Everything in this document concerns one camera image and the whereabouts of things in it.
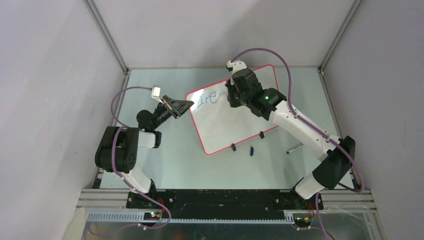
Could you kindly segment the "aluminium frame rail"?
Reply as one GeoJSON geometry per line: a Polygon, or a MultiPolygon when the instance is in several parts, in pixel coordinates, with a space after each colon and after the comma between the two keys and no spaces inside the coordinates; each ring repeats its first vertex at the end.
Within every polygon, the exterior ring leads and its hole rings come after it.
{"type": "Polygon", "coordinates": [[[292,224],[301,217],[365,214],[377,210],[370,191],[325,190],[303,199],[288,189],[158,189],[155,202],[127,189],[84,189],[77,202],[88,222],[161,226],[194,224],[292,224]]]}

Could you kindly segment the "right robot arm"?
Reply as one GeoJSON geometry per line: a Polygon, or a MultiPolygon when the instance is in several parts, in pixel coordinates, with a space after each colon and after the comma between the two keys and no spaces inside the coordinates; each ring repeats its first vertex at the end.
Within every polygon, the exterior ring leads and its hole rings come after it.
{"type": "Polygon", "coordinates": [[[225,86],[232,108],[245,106],[255,116],[288,131],[320,161],[294,186],[290,201],[295,208],[304,209],[316,193],[334,189],[353,167],[355,141],[351,137],[342,139],[315,126],[304,114],[296,111],[281,92],[275,88],[264,89],[253,70],[232,68],[231,78],[225,86]]]}

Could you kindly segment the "right controller board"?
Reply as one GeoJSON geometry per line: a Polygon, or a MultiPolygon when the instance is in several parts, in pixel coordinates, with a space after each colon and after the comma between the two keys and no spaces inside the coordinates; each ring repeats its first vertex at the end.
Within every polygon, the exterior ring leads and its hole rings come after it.
{"type": "Polygon", "coordinates": [[[313,217],[295,217],[293,226],[298,230],[309,230],[312,227],[313,217]]]}

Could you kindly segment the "pink-framed whiteboard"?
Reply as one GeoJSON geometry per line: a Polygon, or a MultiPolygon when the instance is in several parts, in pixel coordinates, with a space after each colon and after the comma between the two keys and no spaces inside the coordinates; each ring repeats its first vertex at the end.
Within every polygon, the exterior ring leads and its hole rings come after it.
{"type": "Polygon", "coordinates": [[[230,107],[225,87],[228,80],[190,91],[185,96],[187,101],[194,102],[189,112],[206,155],[231,148],[277,127],[255,116],[245,106],[230,107]]]}

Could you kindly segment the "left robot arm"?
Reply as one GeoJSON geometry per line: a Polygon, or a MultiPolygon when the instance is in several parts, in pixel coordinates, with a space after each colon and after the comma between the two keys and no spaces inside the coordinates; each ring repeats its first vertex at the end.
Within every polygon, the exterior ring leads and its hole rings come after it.
{"type": "Polygon", "coordinates": [[[145,208],[153,208],[158,194],[151,190],[153,180],[136,166],[138,150],[159,148],[162,133],[157,128],[171,117],[180,118],[193,105],[191,100],[176,100],[164,95],[153,112],[144,109],[137,113],[137,127],[108,126],[95,153],[95,165],[119,176],[129,184],[132,192],[141,192],[138,201],[145,208]]]}

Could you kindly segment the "left controller board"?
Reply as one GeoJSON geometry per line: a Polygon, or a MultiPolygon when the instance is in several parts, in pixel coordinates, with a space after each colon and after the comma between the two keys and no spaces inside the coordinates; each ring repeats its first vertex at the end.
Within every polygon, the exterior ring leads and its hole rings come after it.
{"type": "Polygon", "coordinates": [[[162,214],[160,212],[145,212],[143,219],[145,221],[158,221],[161,219],[162,214]]]}

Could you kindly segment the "controller board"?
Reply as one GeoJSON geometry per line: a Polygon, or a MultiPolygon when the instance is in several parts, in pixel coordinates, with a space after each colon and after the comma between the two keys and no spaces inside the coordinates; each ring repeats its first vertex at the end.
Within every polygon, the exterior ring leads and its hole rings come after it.
{"type": "Polygon", "coordinates": [[[309,230],[312,227],[313,217],[295,217],[293,226],[298,230],[309,230]]]}
{"type": "Polygon", "coordinates": [[[145,212],[143,219],[145,221],[158,221],[161,219],[162,214],[160,212],[145,212]]]}

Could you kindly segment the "black marker pen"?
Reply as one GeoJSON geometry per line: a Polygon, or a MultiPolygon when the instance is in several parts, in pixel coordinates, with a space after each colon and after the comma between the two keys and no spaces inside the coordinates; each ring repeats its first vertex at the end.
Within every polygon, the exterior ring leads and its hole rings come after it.
{"type": "Polygon", "coordinates": [[[303,146],[303,144],[299,144],[299,145],[297,145],[297,146],[294,146],[294,147],[292,147],[292,148],[288,149],[288,150],[286,151],[286,154],[293,153],[294,151],[297,151],[298,149],[300,149],[302,146],[303,146]]]}

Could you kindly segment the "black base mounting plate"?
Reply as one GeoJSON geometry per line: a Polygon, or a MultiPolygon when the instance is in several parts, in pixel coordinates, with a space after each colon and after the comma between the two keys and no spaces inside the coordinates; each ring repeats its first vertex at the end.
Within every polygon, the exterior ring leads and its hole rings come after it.
{"type": "Polygon", "coordinates": [[[173,220],[286,220],[285,211],[323,209],[319,198],[304,199],[294,190],[165,189],[148,197],[129,192],[127,209],[156,209],[173,220]]]}

